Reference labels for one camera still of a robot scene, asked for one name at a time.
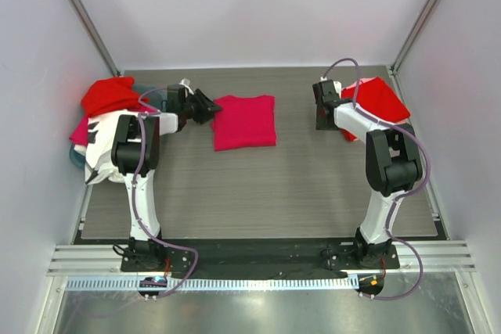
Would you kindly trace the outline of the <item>magenta pink t shirt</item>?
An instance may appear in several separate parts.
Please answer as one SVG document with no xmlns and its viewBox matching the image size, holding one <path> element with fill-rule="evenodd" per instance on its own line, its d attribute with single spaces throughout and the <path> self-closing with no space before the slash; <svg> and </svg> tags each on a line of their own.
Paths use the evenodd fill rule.
<svg viewBox="0 0 501 334">
<path fill-rule="evenodd" d="M 276 146 L 274 96 L 225 95 L 214 102 L 222 108 L 214 115 L 211 124 L 216 152 Z"/>
</svg>

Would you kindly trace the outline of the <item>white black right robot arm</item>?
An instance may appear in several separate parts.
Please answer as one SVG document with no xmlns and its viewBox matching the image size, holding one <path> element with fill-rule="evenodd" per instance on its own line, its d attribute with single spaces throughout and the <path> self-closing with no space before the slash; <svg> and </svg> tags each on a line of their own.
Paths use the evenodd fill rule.
<svg viewBox="0 0 501 334">
<path fill-rule="evenodd" d="M 405 195 L 423 176 L 412 126 L 397 125 L 342 99 L 332 80 L 313 84 L 318 130 L 346 130 L 366 147 L 366 180 L 371 196 L 355 232 L 353 258 L 360 268 L 378 268 L 388 257 L 391 230 Z"/>
</svg>

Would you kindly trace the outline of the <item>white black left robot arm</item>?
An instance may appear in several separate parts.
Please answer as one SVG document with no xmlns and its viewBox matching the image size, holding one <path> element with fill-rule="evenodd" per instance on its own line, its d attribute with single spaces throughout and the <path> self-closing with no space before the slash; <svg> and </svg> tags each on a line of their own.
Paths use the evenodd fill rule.
<svg viewBox="0 0 501 334">
<path fill-rule="evenodd" d="M 124 179 L 131 213 L 125 248 L 114 245 L 123 271 L 158 271 L 168 263 L 168 249 L 186 251 L 162 239 L 154 199 L 154 175 L 160 161 L 160 137 L 181 131 L 188 120 L 206 124 L 222 111 L 199 88 L 181 80 L 139 95 L 145 109 L 120 115 L 111 148 L 111 162 Z"/>
</svg>

